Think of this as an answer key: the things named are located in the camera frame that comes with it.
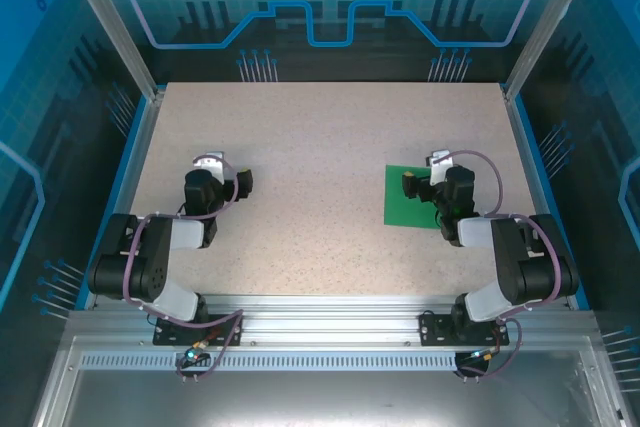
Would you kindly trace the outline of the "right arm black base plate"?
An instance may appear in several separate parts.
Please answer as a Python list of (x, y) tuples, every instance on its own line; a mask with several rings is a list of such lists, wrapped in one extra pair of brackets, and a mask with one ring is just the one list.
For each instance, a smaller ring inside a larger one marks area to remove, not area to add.
[(495, 321), (471, 322), (464, 316), (424, 311), (418, 317), (418, 333), (423, 347), (508, 346), (509, 334)]

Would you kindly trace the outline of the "right aluminium frame post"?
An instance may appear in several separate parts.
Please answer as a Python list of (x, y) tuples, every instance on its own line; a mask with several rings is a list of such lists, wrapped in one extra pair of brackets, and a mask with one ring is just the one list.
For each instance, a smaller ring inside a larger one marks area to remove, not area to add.
[(504, 100), (513, 103), (573, 0), (549, 0), (505, 83)]

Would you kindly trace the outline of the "steel tray panel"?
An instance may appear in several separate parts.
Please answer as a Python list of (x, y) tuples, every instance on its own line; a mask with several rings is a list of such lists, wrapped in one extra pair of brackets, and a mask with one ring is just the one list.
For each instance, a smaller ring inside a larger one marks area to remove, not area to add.
[(523, 351), (494, 377), (454, 371), (86, 371), (58, 353), (31, 427), (640, 427), (605, 356)]

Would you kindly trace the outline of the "aluminium frame post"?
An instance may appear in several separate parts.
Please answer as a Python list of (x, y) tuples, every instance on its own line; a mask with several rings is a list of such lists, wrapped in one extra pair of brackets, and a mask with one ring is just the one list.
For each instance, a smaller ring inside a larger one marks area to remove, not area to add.
[(504, 100), (513, 103), (573, 0), (549, 0), (505, 83)]
[(158, 88), (112, 0), (87, 0), (141, 94), (155, 101)]

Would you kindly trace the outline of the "aluminium side rail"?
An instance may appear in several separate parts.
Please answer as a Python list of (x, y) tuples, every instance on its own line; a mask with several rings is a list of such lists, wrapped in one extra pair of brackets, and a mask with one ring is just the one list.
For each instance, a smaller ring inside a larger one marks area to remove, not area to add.
[(570, 256), (573, 256), (564, 225), (559, 215), (557, 203), (552, 193), (551, 184), (543, 165), (538, 142), (535, 139), (524, 104), (519, 95), (517, 95), (514, 100), (509, 100), (505, 97), (504, 103), (518, 147), (535, 212), (538, 214), (550, 214), (554, 218), (561, 237), (569, 250)]
[(88, 288), (89, 270), (98, 253), (110, 216), (113, 213), (128, 213), (131, 209), (166, 87), (167, 85), (158, 85), (153, 101), (144, 96), (139, 101), (76, 299), (76, 310), (91, 309), (95, 304), (95, 295)]

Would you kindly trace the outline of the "right aluminium side rail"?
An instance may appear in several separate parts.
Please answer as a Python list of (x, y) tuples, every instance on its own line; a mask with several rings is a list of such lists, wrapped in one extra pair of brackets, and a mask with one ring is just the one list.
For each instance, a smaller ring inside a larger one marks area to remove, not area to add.
[(543, 165), (538, 142), (535, 139), (524, 104), (519, 95), (517, 95), (514, 100), (509, 100), (505, 97), (504, 103), (518, 147), (535, 212), (538, 214), (550, 214), (554, 218), (561, 237), (569, 250), (570, 256), (573, 256), (564, 225), (559, 215), (557, 203), (552, 193), (551, 184)]

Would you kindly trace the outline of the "left aluminium frame post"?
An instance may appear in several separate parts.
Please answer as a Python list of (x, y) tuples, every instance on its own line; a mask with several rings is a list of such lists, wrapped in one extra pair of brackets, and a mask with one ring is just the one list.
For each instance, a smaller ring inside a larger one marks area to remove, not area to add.
[(158, 88), (112, 0), (87, 0), (141, 94), (155, 101)]

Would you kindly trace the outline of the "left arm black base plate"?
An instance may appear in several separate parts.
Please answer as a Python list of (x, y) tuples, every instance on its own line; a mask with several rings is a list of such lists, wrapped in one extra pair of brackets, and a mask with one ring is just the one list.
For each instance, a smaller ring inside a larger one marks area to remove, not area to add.
[(238, 346), (241, 341), (243, 319), (238, 324), (231, 319), (223, 324), (209, 328), (185, 328), (166, 320), (157, 319), (152, 342), (156, 346), (191, 346), (206, 340), (209, 346), (221, 347), (228, 336), (230, 346)]

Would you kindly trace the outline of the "left aluminium side rail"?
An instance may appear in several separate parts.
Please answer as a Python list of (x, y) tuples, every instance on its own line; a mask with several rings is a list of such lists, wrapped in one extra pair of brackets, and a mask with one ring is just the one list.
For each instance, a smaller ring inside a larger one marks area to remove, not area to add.
[(76, 299), (76, 310), (91, 309), (95, 304), (95, 295), (88, 288), (89, 270), (98, 253), (110, 216), (113, 213), (128, 213), (131, 209), (166, 87), (167, 85), (158, 85), (153, 101), (144, 96), (139, 101)]

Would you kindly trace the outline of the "aluminium front rail beam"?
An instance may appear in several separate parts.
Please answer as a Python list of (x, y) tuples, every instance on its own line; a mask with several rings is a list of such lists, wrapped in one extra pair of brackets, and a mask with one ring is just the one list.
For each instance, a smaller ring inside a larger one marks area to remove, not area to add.
[[(418, 317), (449, 312), (452, 295), (209, 295), (215, 313), (244, 312), (244, 350), (416, 350)], [(526, 351), (573, 351), (602, 343), (596, 317), (557, 301), (517, 316)], [(101, 297), (69, 315), (62, 340), (87, 349), (148, 349), (152, 327), (123, 301)]]

